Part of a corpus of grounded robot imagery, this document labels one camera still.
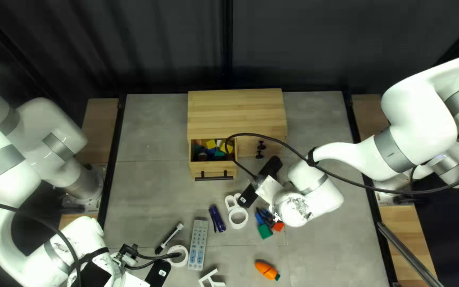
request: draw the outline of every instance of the remote button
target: remote button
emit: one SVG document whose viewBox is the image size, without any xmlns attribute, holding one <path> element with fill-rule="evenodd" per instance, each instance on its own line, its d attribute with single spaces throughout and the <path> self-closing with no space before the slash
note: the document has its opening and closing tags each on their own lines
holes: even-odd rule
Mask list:
<svg viewBox="0 0 459 287">
<path fill-rule="evenodd" d="M 198 252 L 198 264 L 201 264 L 201 262 L 203 262 L 203 250 Z"/>
<path fill-rule="evenodd" d="M 196 261 L 196 250 L 191 250 L 191 257 L 189 258 L 190 263 L 194 263 Z"/>
</svg>

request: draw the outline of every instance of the black curtain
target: black curtain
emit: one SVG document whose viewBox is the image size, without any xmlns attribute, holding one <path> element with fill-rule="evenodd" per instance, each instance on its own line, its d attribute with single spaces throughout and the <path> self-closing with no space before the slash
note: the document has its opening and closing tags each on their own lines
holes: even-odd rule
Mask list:
<svg viewBox="0 0 459 287">
<path fill-rule="evenodd" d="M 0 34 L 0 78 L 27 87 L 2 96 L 47 96 L 80 123 L 119 92 L 383 92 L 458 39 L 459 0 L 0 0 Z"/>
</svg>

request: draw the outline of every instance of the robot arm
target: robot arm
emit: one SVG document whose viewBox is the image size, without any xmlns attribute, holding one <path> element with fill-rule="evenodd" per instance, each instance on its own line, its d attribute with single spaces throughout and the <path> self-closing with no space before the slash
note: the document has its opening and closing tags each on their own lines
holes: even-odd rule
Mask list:
<svg viewBox="0 0 459 287">
<path fill-rule="evenodd" d="M 21 153 L 0 132 L 0 204 L 18 208 L 35 191 L 40 178 Z M 0 208 L 0 266 L 25 287 L 71 286 L 78 274 L 69 272 L 73 257 L 58 235 L 25 256 L 13 243 L 11 223 L 14 212 Z M 79 258 L 105 247 L 104 233 L 93 218 L 81 217 L 62 230 Z M 107 275 L 105 287 L 150 286 L 128 274 L 102 253 L 91 261 Z"/>
<path fill-rule="evenodd" d="M 100 175 L 73 157 L 86 145 L 86 136 L 52 101 L 36 98 L 14 110 L 0 97 L 0 131 L 41 179 L 63 188 L 76 204 L 100 197 Z"/>
<path fill-rule="evenodd" d="M 375 185 L 387 185 L 396 184 L 391 178 L 433 159 L 420 168 L 422 176 L 434 170 L 446 183 L 459 180 L 459 59 L 398 82 L 384 93 L 381 107 L 391 123 L 386 130 L 361 143 L 318 147 L 313 160 L 343 161 Z M 291 166 L 288 177 L 299 192 L 280 193 L 273 202 L 287 225 L 302 226 L 343 203 L 327 175 L 305 161 Z"/>
<path fill-rule="evenodd" d="M 459 59 L 398 82 L 381 106 L 390 127 L 358 144 L 319 147 L 314 160 L 340 160 L 381 181 L 449 150 L 459 127 Z"/>
</svg>

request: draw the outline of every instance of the white remote control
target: white remote control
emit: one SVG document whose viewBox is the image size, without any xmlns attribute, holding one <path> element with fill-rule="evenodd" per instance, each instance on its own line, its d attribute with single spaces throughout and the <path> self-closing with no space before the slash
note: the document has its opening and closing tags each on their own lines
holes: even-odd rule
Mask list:
<svg viewBox="0 0 459 287">
<path fill-rule="evenodd" d="M 191 251 L 189 252 L 189 270 L 203 270 L 205 247 L 207 246 L 208 221 L 194 220 L 192 228 Z"/>
</svg>

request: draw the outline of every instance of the wooden drawer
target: wooden drawer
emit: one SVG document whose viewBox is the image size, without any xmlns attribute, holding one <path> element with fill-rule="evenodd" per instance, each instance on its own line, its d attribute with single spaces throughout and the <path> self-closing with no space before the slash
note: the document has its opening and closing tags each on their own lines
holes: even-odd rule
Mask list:
<svg viewBox="0 0 459 287">
<path fill-rule="evenodd" d="M 258 133 L 285 141 L 288 136 L 281 89 L 190 91 L 187 111 L 187 140 L 226 139 L 236 133 Z M 260 138 L 238 137 L 238 158 L 254 157 Z M 279 155 L 281 145 L 264 140 L 266 157 Z M 235 176 L 238 167 L 231 161 L 189 162 L 193 177 Z"/>
<path fill-rule="evenodd" d="M 189 168 L 191 169 L 191 175 L 194 179 L 200 180 L 202 177 L 202 172 L 206 180 L 210 178 L 218 177 L 217 179 L 227 179 L 221 178 L 224 177 L 224 171 L 226 171 L 226 177 L 237 176 L 238 166 L 236 166 L 231 160 L 220 160 L 220 161 L 193 161 L 194 156 L 194 143 L 195 140 L 189 140 Z M 235 160 L 238 161 L 238 140 L 235 139 L 234 151 L 235 151 Z"/>
</svg>

